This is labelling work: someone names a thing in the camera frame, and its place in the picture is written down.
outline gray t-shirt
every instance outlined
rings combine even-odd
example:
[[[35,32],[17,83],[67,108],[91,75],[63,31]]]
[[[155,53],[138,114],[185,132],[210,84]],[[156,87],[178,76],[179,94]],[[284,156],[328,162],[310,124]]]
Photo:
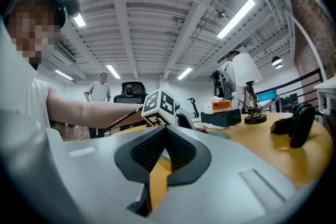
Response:
[[[105,83],[102,85],[99,81],[93,82],[84,93],[91,94],[91,101],[105,102],[106,98],[111,98],[110,87]]]

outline black and white cube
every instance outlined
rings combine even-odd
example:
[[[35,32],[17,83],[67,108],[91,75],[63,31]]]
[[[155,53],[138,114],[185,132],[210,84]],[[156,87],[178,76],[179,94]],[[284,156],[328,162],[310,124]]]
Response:
[[[141,116],[152,126],[175,125],[174,97],[160,89],[147,95]]]

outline dark green box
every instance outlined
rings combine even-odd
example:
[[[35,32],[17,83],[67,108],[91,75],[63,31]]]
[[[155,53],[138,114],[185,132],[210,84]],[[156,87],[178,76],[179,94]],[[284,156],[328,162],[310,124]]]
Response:
[[[202,112],[201,120],[203,123],[210,123],[221,127],[229,127],[242,122],[242,117],[240,114],[240,109],[235,109],[216,114],[205,114]]]

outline round table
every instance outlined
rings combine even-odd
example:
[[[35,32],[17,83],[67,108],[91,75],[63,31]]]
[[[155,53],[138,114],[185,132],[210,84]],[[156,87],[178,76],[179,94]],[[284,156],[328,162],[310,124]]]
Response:
[[[283,172],[296,187],[301,188],[323,174],[333,154],[333,144],[326,129],[314,121],[309,137],[301,148],[290,148],[290,137],[270,133],[270,127],[279,119],[291,117],[291,113],[266,113],[267,121],[259,124],[245,124],[242,115],[241,123],[233,128],[215,130],[228,134],[231,141],[237,142],[269,164]],[[195,127],[204,128],[201,122],[195,122]],[[124,130],[125,134],[145,128],[145,125]],[[161,157],[150,173],[150,194],[154,208],[164,197],[167,185],[166,178],[171,173],[170,162]]]

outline brick wall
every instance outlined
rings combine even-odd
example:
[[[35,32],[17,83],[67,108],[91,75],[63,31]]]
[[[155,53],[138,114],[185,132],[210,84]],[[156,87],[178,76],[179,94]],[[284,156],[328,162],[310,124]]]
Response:
[[[314,0],[291,0],[293,14],[299,23],[304,27],[321,57],[327,77],[331,78],[336,72],[336,31],[329,19]],[[316,58],[300,29],[295,30],[295,56],[294,62],[300,76],[319,68]],[[309,84],[318,79],[315,75],[303,80],[302,85]],[[307,86],[303,91],[313,90],[312,86]],[[316,93],[305,95],[305,100],[316,97]],[[332,100],[332,107],[336,109],[336,102]]]

